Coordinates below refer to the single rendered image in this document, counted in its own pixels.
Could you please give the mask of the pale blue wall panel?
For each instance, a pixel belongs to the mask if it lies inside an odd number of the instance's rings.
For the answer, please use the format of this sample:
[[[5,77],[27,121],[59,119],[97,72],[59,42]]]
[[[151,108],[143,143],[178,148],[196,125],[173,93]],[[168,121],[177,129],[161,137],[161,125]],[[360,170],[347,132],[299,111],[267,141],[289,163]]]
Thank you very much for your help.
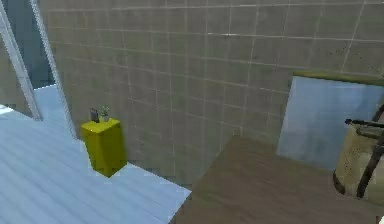
[[[383,99],[382,86],[294,77],[277,154],[333,170],[347,131],[345,121],[372,119]]]

